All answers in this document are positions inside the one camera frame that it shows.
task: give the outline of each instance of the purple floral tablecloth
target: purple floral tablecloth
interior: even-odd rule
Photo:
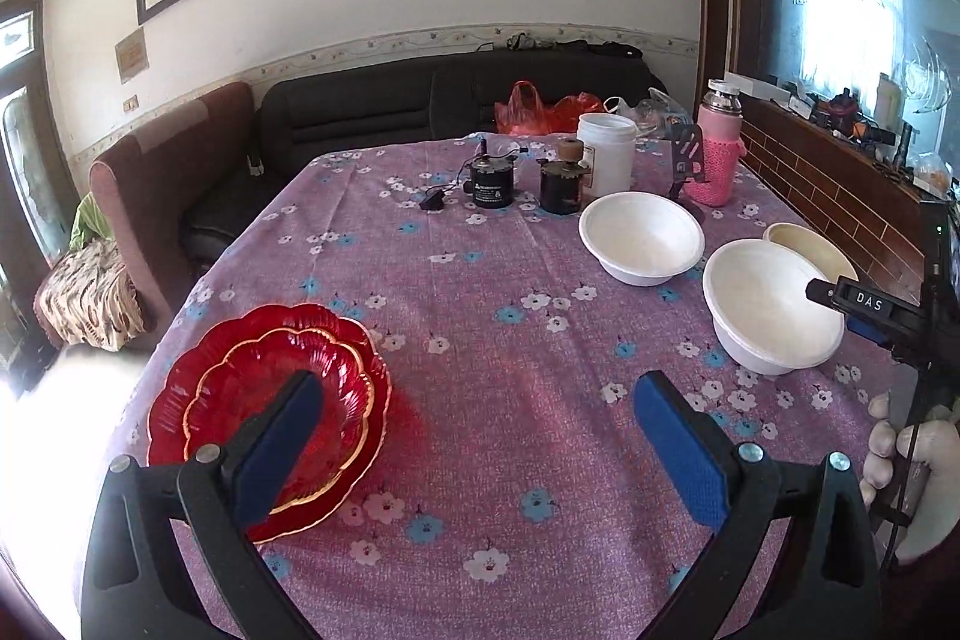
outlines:
[[[491,152],[511,140],[490,137]],[[866,403],[893,365],[848,333],[827,365],[776,379],[717,343],[702,267],[654,289],[628,287],[587,253],[577,215],[536,204],[527,140],[512,207],[478,210],[449,182],[475,139],[320,158],[203,277],[128,404],[111,456],[144,463],[145,420],[176,357],[224,319],[268,303],[319,302],[363,321],[395,381],[373,469],[323,524],[262,555],[309,621],[337,638],[634,638],[707,541],[642,437],[629,394],[659,368],[734,440],[776,458],[859,464]],[[669,149],[640,145],[635,187],[665,194]],[[801,223],[747,170],[733,200],[706,210],[706,253]],[[181,546],[211,617],[232,619],[196,546]],[[727,629],[760,595],[768,540]]]

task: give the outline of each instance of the white bowl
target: white bowl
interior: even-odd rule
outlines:
[[[656,194],[597,199],[580,216],[580,239],[608,273],[629,286],[658,286],[692,268],[704,231],[687,210]]]
[[[763,232],[763,239],[800,253],[832,283],[841,277],[860,279],[847,256],[841,253],[833,242],[796,223],[774,223]]]
[[[704,296],[724,350],[762,375],[821,365],[843,339],[842,314],[806,298],[826,279],[800,253],[763,239],[738,239],[710,256]]]

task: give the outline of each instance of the couch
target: couch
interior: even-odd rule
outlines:
[[[280,82],[259,111],[232,83],[150,121],[94,163],[90,189],[160,339],[194,285],[323,153],[496,130],[493,105],[529,79],[546,103],[590,92],[630,104],[664,90],[637,52],[494,50],[410,58]],[[263,173],[251,175],[250,162]]]

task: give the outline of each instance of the beige bowl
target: beige bowl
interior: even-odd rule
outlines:
[[[774,223],[763,232],[763,239],[800,253],[803,258],[822,271],[824,277],[832,283],[841,277],[859,282],[860,278],[856,276],[856,270],[847,256],[841,253],[833,242],[821,237],[815,231],[795,223]]]

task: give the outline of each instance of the pink knitted bottle cover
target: pink knitted bottle cover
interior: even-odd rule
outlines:
[[[694,201],[707,207],[722,207],[730,201],[733,192],[733,175],[740,157],[747,154],[743,140],[720,142],[704,139],[704,173],[707,182],[688,183],[683,190]]]

